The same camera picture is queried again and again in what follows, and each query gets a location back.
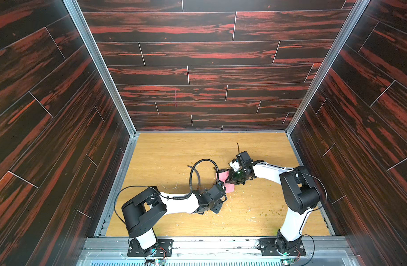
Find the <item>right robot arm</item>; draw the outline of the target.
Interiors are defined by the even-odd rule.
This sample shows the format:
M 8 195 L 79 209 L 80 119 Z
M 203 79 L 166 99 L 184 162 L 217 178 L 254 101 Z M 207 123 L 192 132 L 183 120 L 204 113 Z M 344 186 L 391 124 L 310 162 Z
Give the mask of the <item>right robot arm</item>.
M 322 198 L 308 170 L 303 166 L 288 168 L 262 160 L 253 161 L 246 151 L 236 155 L 229 166 L 228 170 L 220 174 L 227 193 L 232 191 L 234 185 L 244 185 L 246 181 L 256 178 L 281 185 L 288 210 L 284 223 L 277 232 L 274 246 L 283 256 L 300 250 L 304 225 Z

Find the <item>pink rag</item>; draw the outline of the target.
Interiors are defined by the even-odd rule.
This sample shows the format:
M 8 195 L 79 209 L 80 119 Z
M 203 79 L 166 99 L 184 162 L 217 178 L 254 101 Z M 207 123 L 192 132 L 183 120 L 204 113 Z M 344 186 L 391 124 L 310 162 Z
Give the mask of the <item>pink rag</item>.
M 219 178 L 217 180 L 217 183 L 219 183 L 219 182 L 223 183 L 227 194 L 232 193 L 235 189 L 234 184 L 230 184 L 227 182 L 229 175 L 230 175 L 230 171 L 228 169 L 223 169 L 219 172 L 219 175 L 218 175 Z

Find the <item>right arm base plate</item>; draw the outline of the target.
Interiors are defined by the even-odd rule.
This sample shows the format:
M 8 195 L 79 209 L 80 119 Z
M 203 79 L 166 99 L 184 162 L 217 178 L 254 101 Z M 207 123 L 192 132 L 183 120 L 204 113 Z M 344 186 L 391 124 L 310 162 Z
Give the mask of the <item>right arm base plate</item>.
M 263 256 L 305 256 L 306 251 L 302 242 L 302 237 L 295 241 L 286 241 L 283 238 L 260 238 L 257 249 Z

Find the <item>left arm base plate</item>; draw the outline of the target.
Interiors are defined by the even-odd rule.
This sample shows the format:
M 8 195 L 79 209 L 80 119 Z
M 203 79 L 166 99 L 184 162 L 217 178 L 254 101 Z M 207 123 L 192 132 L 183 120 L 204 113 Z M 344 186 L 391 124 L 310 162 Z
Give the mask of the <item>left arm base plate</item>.
M 173 242 L 174 240 L 170 238 L 157 238 L 157 242 L 154 245 L 147 249 L 142 249 L 138 240 L 131 239 L 129 242 L 127 257 L 171 257 Z

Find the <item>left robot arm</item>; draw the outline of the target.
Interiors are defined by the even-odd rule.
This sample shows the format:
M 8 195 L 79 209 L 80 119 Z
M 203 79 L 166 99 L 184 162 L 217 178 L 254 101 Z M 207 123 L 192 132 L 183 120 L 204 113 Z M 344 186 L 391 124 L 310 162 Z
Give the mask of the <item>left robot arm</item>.
M 193 190 L 184 195 L 166 194 L 151 186 L 122 205 L 121 210 L 129 237 L 135 239 L 142 250 L 151 252 L 159 245 L 153 227 L 164 216 L 219 213 L 226 200 L 226 187 L 221 181 L 209 190 Z

